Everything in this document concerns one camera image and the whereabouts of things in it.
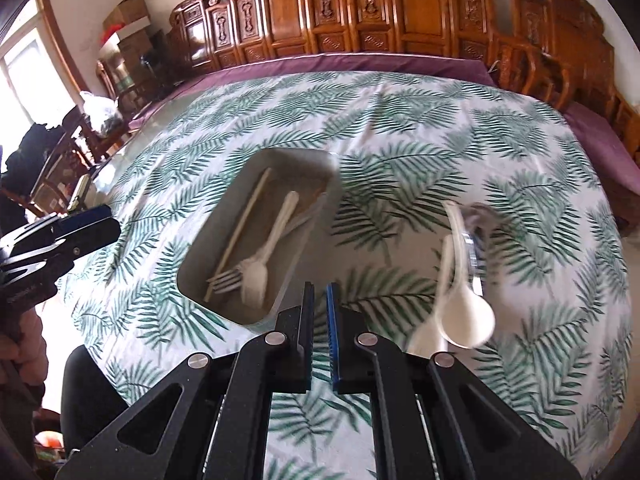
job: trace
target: rectangular tray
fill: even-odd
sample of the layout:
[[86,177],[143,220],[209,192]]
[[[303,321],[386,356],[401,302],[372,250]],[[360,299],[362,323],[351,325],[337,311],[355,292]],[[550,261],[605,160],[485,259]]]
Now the rectangular tray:
[[[239,289],[213,295],[206,303],[206,280],[215,272],[236,223],[267,168],[272,170],[270,180],[252,209],[223,270],[231,269],[261,247],[290,190],[300,194],[299,209],[305,209],[310,205],[314,190],[317,193],[319,185],[326,183],[324,195],[318,199],[322,201],[319,210],[303,226],[278,242],[267,264],[269,281],[262,309],[244,306]],[[316,279],[323,275],[325,251],[332,245],[329,240],[331,224],[341,196],[337,155],[323,150],[297,148],[260,150],[242,167],[202,225],[178,270],[178,290],[203,308],[252,332],[272,330],[278,311],[301,301],[305,281],[313,282],[316,290],[326,285],[316,283]]]

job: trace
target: tablecloth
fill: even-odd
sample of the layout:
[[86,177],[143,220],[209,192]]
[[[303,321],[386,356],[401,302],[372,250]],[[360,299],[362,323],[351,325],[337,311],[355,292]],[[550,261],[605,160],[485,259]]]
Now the tablecloth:
[[[401,347],[430,314],[441,200],[483,202],[502,219],[486,248],[494,336],[456,351],[585,476],[604,465],[626,392],[630,302],[600,183],[555,110],[468,82],[322,72],[212,88],[160,133],[109,196],[119,240],[61,282],[92,356],[127,402],[193,351],[221,356],[252,337],[181,296],[180,263],[244,162],[267,147],[342,154],[334,247],[316,289]],[[374,475],[369,401],[335,396],[319,302],[314,380],[274,395],[266,478]]]

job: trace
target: white ceramic spoon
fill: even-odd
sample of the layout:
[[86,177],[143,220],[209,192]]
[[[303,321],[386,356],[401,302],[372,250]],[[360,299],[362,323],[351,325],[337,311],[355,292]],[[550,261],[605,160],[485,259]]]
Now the white ceramic spoon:
[[477,348],[492,336],[495,314],[482,296],[475,294],[469,285],[469,252],[462,214],[458,204],[451,200],[442,202],[451,225],[451,236],[456,257],[456,273],[442,306],[434,316],[442,336],[460,348]]
[[289,191],[282,203],[278,217],[271,228],[269,237],[253,258],[242,262],[242,285],[240,298],[242,303],[251,308],[261,308],[264,303],[264,293],[267,290],[267,261],[280,239],[280,235],[287,226],[287,222],[298,205],[299,196],[295,191]]
[[440,272],[436,284],[436,298],[433,302],[431,315],[417,328],[409,339],[407,351],[409,354],[430,358],[437,352],[446,352],[449,348],[447,340],[440,333],[440,327],[436,322],[436,313],[444,306],[444,298],[451,278],[453,266],[453,240],[451,235],[445,236],[442,241],[442,257],[440,259]]

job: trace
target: wooden chopstick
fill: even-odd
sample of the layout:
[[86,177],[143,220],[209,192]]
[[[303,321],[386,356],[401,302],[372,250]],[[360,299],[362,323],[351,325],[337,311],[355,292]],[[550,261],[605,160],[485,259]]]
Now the wooden chopstick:
[[218,266],[216,267],[216,272],[214,272],[213,276],[209,280],[210,283],[209,283],[209,286],[207,287],[207,293],[204,296],[204,301],[209,301],[211,299],[211,295],[213,293],[213,285],[211,282],[213,278],[217,276],[222,271],[222,269],[225,268],[226,261],[229,259],[229,256],[231,256],[231,252],[234,250],[234,247],[236,246],[236,242],[238,241],[238,238],[242,234],[242,230],[244,229],[244,224],[246,224],[246,220],[249,218],[249,215],[251,214],[251,210],[254,208],[255,203],[260,197],[260,193],[262,192],[264,185],[267,183],[267,180],[270,174],[271,174],[271,168],[267,168],[262,172],[262,176],[260,176],[260,180],[258,181],[258,184],[255,186],[254,192],[252,193],[251,198],[249,199],[249,202],[246,203],[246,207],[242,212],[242,216],[240,217],[238,224],[236,224],[236,228],[233,234],[231,235],[231,238],[229,239],[229,243],[226,245],[225,252],[222,254],[222,258],[220,258],[220,261],[218,262]]

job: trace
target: screw head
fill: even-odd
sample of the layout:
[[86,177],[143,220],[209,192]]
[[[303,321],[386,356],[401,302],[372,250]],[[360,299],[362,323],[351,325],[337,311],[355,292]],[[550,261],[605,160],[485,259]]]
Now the screw head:
[[378,336],[371,332],[363,332],[358,336],[358,343],[363,346],[373,346],[378,342]]
[[437,353],[433,358],[433,361],[442,368],[451,368],[453,366],[453,363],[456,362],[456,360],[453,358],[453,355],[446,352]]
[[204,368],[205,366],[207,366],[207,364],[209,363],[209,356],[204,355],[204,354],[194,354],[192,356],[189,356],[189,359],[187,361],[187,364],[191,367],[191,368]]
[[266,336],[264,336],[264,341],[267,345],[278,346],[284,343],[287,340],[287,336],[285,336],[282,332],[269,332]]

